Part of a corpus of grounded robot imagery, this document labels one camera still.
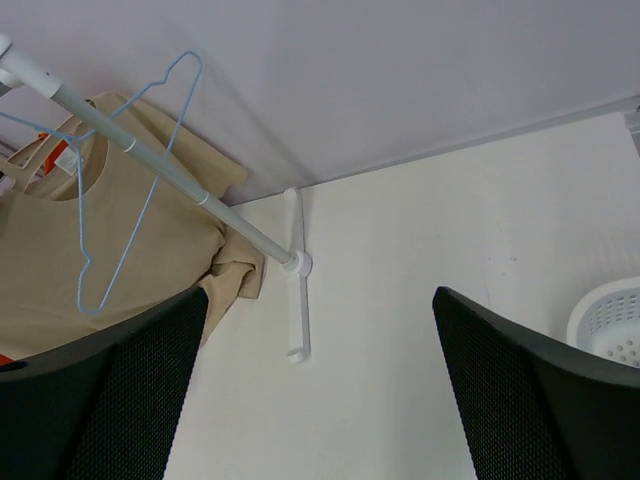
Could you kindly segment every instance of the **plastic laundry basket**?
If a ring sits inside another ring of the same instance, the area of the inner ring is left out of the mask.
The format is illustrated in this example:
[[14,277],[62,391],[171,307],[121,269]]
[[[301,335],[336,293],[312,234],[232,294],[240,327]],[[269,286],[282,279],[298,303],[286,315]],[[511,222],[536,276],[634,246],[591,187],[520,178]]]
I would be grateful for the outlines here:
[[640,367],[640,277],[607,283],[580,300],[569,319],[567,343]]

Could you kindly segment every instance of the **hanging clothes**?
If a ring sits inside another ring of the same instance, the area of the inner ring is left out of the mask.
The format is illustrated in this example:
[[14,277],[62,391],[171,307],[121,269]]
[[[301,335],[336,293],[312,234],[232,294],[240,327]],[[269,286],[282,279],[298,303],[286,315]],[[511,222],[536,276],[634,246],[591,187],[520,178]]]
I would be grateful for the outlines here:
[[[91,98],[106,115],[126,100],[117,93]],[[171,118],[143,101],[135,102],[115,121],[161,154],[175,126]],[[61,129],[77,136],[89,130],[73,117]],[[58,143],[59,139],[48,137],[35,153],[26,147],[16,155],[28,156],[27,165],[42,165]],[[101,135],[84,141],[80,150],[85,243],[93,257],[83,304],[95,308],[155,175]],[[247,175],[184,128],[168,158],[218,197]],[[0,162],[0,170],[5,168]],[[77,196],[77,179],[61,169],[35,184],[21,181],[19,188],[0,196],[0,353],[19,359],[50,350],[131,318],[197,282],[210,300],[204,342],[236,297],[258,296],[262,254],[160,180],[104,310],[96,315],[80,313],[77,281],[85,259],[79,249]]]

